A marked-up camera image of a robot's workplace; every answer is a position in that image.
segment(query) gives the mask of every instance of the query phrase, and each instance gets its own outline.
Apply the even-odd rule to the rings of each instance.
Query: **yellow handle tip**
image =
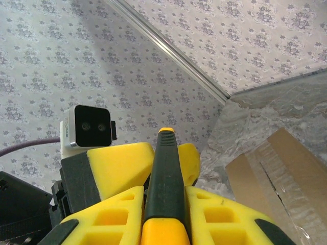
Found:
[[[161,129],[159,130],[159,133],[160,133],[161,131],[173,131],[173,132],[175,133],[175,130],[174,130],[173,128],[161,128]]]
[[[190,245],[184,225],[174,218],[151,218],[142,228],[141,245]]]

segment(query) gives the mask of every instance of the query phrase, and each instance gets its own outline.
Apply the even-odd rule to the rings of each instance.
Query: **cardboard box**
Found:
[[[286,129],[226,171],[237,202],[271,217],[296,244],[327,244],[327,168]]]

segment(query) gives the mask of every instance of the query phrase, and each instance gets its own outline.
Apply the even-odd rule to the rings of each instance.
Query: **patterned wallpaper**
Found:
[[[205,146],[221,105],[103,1],[0,0],[0,145],[59,136],[75,104],[108,108],[115,144],[148,141],[163,126]],[[59,145],[0,158],[0,170],[50,191]]]
[[[126,0],[229,93],[327,67],[326,0]]]

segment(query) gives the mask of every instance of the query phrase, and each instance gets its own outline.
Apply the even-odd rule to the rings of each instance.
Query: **cable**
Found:
[[[39,144],[50,144],[50,143],[59,143],[60,142],[60,137],[56,138],[46,138],[46,139],[36,139],[36,140],[31,140],[27,142],[23,142],[20,144],[12,145],[10,147],[4,148],[0,150],[0,157],[9,154],[11,152],[18,151],[20,149],[29,147],[29,146],[34,146],[34,145],[39,145]]]

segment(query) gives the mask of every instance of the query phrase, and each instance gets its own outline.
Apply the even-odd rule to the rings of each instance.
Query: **camera lens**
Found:
[[[87,131],[87,130],[89,130],[90,129],[90,124],[88,123],[88,122],[84,122],[84,123],[82,123],[82,129],[84,130],[84,131]]]
[[[103,124],[99,124],[99,125],[98,125],[98,129],[99,129],[100,131],[105,131],[105,130],[106,130],[106,126],[104,126]]]

